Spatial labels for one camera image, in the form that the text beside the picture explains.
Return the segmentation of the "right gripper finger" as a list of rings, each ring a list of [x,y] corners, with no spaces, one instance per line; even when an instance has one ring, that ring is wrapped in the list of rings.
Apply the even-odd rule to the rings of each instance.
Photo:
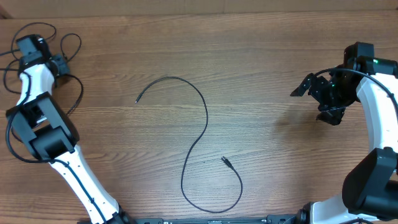
[[[317,115],[316,120],[326,122],[332,126],[339,125],[345,114],[345,108],[332,108],[322,111]]]
[[[309,73],[301,82],[301,84],[290,94],[290,96],[303,96],[311,87],[312,80],[315,78],[313,73]]]

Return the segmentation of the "black cable long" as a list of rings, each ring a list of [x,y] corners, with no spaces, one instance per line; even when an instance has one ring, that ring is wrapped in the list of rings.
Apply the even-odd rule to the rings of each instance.
[[[146,92],[150,87],[152,87],[153,85],[155,85],[155,84],[157,84],[157,83],[160,83],[160,82],[162,82],[162,81],[166,81],[166,80],[179,80],[179,81],[184,82],[184,83],[186,83],[187,85],[191,86],[191,87],[199,94],[199,97],[201,98],[202,103],[203,103],[203,107],[204,107],[204,109],[205,109],[205,118],[206,118],[206,120],[205,120],[205,126],[204,126],[204,128],[203,128],[203,131],[200,133],[200,135],[196,138],[196,140],[194,140],[194,142],[193,142],[192,145],[190,146],[190,148],[189,148],[189,150],[188,150],[188,152],[187,152],[187,155],[185,156],[185,160],[184,160],[184,162],[183,162],[183,168],[182,168],[181,176],[180,176],[180,191],[181,191],[181,193],[182,193],[182,196],[184,197],[184,199],[185,199],[192,207],[194,207],[194,208],[196,208],[197,210],[200,210],[200,211],[202,211],[202,212],[212,213],[212,214],[226,213],[226,212],[232,210],[235,206],[237,206],[237,204],[239,203],[239,201],[240,201],[240,199],[241,199],[241,197],[242,197],[242,195],[243,195],[244,187],[243,187],[243,180],[242,180],[241,176],[239,175],[239,173],[237,172],[237,170],[235,169],[235,167],[232,165],[232,163],[231,163],[225,156],[223,156],[223,157],[221,158],[221,160],[223,161],[223,163],[224,163],[227,167],[229,167],[229,168],[235,173],[236,177],[237,177],[238,180],[239,180],[239,188],[240,188],[238,198],[236,199],[236,201],[235,201],[230,207],[225,208],[225,209],[222,209],[222,210],[209,210],[209,209],[205,209],[205,208],[199,207],[198,205],[194,204],[194,203],[187,197],[187,195],[186,195],[186,193],[185,193],[185,191],[184,191],[184,177],[185,177],[185,171],[186,171],[186,168],[187,168],[187,163],[188,163],[190,154],[192,153],[193,148],[197,145],[197,143],[199,142],[199,140],[203,137],[203,135],[205,134],[205,132],[206,132],[206,130],[207,130],[207,127],[208,127],[208,121],[209,121],[208,108],[207,108],[207,104],[206,104],[205,98],[204,98],[204,96],[202,95],[201,91],[200,91],[194,84],[192,84],[192,83],[189,82],[188,80],[183,79],[183,78],[181,78],[181,77],[175,77],[175,76],[162,77],[162,78],[158,78],[158,79],[154,80],[153,82],[150,82],[146,87],[144,87],[144,89],[138,94],[138,96],[137,96],[137,98],[136,98],[136,100],[135,100],[135,104],[137,104],[138,102],[140,102],[141,98],[144,96],[145,92]]]

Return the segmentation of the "black cable short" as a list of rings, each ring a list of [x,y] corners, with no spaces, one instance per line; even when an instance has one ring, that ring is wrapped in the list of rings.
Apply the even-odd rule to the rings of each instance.
[[[81,100],[82,100],[83,94],[84,94],[84,86],[78,77],[71,75],[71,74],[66,74],[66,77],[75,79],[80,85],[80,93],[78,95],[78,98],[76,99],[76,101],[74,102],[72,107],[66,112],[66,115],[70,116],[76,110],[76,108],[79,106],[79,104],[81,103]]]

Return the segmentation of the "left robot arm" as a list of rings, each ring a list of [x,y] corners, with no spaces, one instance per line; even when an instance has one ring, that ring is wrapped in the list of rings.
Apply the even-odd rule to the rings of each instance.
[[[55,79],[68,74],[65,61],[53,56],[39,35],[21,37],[16,44],[22,53],[18,69],[22,87],[17,105],[6,112],[10,152],[15,152],[10,143],[14,131],[33,157],[25,161],[48,163],[55,169],[80,199],[91,223],[133,223],[86,163],[78,131],[52,97]]]

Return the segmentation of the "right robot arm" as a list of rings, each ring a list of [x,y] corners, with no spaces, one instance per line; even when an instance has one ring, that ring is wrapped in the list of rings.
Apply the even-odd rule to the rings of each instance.
[[[290,223],[375,223],[397,219],[397,62],[377,58],[373,44],[355,42],[343,63],[309,73],[291,96],[318,102],[316,119],[339,125],[347,107],[360,103],[368,154],[348,173],[341,193],[310,202]]]

